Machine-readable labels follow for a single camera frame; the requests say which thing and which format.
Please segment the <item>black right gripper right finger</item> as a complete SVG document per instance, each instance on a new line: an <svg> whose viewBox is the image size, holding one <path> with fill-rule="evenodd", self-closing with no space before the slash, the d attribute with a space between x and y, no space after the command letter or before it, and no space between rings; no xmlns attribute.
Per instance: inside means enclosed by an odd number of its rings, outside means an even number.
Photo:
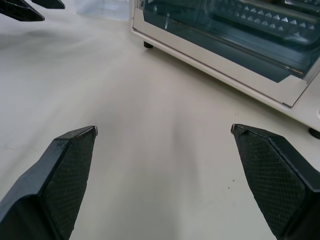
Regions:
<svg viewBox="0 0 320 240"><path fill-rule="evenodd" d="M244 174L278 240L320 238L320 173L281 135L231 127Z"/></svg>

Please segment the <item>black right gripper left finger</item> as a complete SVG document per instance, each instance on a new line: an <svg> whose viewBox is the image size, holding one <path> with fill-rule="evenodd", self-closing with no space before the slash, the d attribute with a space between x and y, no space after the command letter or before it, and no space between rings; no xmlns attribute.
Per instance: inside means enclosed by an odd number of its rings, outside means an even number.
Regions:
<svg viewBox="0 0 320 240"><path fill-rule="evenodd" d="M98 128L55 138L0 202L2 240L68 240L82 204Z"/></svg>

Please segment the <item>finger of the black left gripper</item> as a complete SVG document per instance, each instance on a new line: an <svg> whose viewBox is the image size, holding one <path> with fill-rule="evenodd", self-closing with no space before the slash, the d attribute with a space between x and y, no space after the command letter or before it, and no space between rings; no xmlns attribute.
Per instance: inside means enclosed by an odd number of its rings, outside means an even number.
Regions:
<svg viewBox="0 0 320 240"><path fill-rule="evenodd" d="M31 0L34 4L39 5L46 9L63 10L66 8L61 0Z"/></svg>
<svg viewBox="0 0 320 240"><path fill-rule="evenodd" d="M17 21L44 21L45 17L24 0L0 0L0 13Z"/></svg>

